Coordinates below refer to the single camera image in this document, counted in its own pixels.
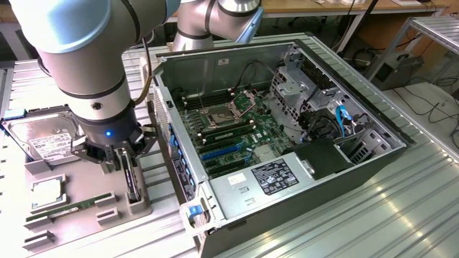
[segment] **warning sticker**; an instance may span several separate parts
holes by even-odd
[[[285,159],[254,168],[253,173],[266,195],[271,195],[299,183]]]
[[[73,156],[71,141],[73,137],[70,133],[30,140],[36,152],[47,162]]]

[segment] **power supply label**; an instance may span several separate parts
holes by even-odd
[[[275,194],[299,183],[285,159],[254,168],[253,173],[266,195]]]
[[[62,133],[43,138],[31,139],[30,142],[36,152],[47,162],[73,156],[73,137],[70,133]]]

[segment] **green circuit board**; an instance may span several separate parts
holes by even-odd
[[[211,178],[279,157],[294,145],[262,99],[245,90],[237,93],[234,105],[229,102],[179,113]],[[229,148],[238,150],[205,160]]]

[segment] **grooved metal surface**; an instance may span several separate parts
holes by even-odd
[[[459,167],[455,160],[459,159],[455,153],[429,132],[417,128],[415,121],[407,120],[402,110],[394,108],[389,99],[377,93],[378,89],[315,38],[291,34],[262,37],[254,42],[294,38],[305,41],[418,144],[362,187],[219,257],[458,257]],[[223,41],[218,45],[231,44]],[[153,48],[151,54],[166,51],[166,47]],[[134,97],[142,88],[142,55],[142,51],[123,55]],[[57,99],[50,99],[47,93],[47,99],[39,100],[46,88],[54,90]],[[12,89],[11,108],[63,104],[52,80],[42,74],[34,61],[18,63]],[[146,108],[139,107],[137,114],[145,123]],[[0,179],[0,192],[4,192],[0,210],[6,210],[0,213],[0,223],[6,221],[7,210],[14,209],[6,201],[15,198],[8,195],[7,185],[11,179],[23,176],[24,170],[22,165],[4,166],[12,164],[10,161],[20,160],[16,158],[20,152],[14,152],[15,144],[8,138],[4,145],[8,147],[0,148],[0,157],[8,162],[0,163],[0,178],[2,173],[6,174]],[[70,254],[79,257],[198,257],[195,243],[185,233],[178,199],[161,154],[143,157],[142,167],[153,214],[55,248],[40,257]]]
[[[410,26],[459,54],[459,18],[453,16],[418,17]]]

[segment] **motherboard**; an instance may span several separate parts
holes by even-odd
[[[211,178],[281,156],[294,145],[257,91],[185,101],[179,111]]]

